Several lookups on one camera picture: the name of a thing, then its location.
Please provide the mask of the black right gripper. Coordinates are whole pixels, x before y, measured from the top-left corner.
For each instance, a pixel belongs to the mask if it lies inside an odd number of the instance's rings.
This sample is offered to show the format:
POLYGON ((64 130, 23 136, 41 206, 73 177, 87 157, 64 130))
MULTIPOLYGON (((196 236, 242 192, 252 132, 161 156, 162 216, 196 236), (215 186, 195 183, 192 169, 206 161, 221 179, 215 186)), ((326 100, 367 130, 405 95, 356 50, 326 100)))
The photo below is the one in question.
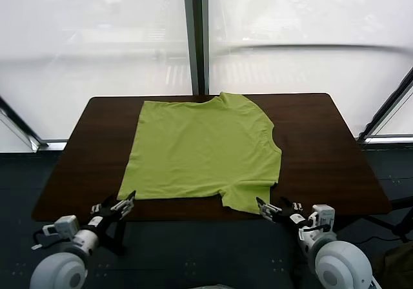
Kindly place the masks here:
POLYGON ((256 201, 259 208, 259 213, 268 221, 275 221, 289 228, 301 228, 308 223, 307 219, 305 219, 301 214, 296 213, 303 211, 301 203, 292 202, 286 197, 281 197, 281 201, 288 209, 281 211, 281 208, 270 203, 266 203, 259 197, 256 197, 256 201))

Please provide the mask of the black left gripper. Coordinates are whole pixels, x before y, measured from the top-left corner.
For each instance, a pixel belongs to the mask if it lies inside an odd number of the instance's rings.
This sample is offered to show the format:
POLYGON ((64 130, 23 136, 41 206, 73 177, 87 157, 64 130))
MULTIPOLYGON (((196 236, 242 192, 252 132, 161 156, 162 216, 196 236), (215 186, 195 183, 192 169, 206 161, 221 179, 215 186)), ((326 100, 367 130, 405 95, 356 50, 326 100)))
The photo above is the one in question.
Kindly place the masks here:
POLYGON ((88 225, 98 230, 106 230, 111 223, 118 222, 130 213, 134 207, 135 194, 134 190, 126 199, 118 202, 109 210, 104 210, 104 208, 107 208, 112 202, 112 195, 109 195, 102 203, 93 205, 90 212, 94 214, 92 214, 88 225))

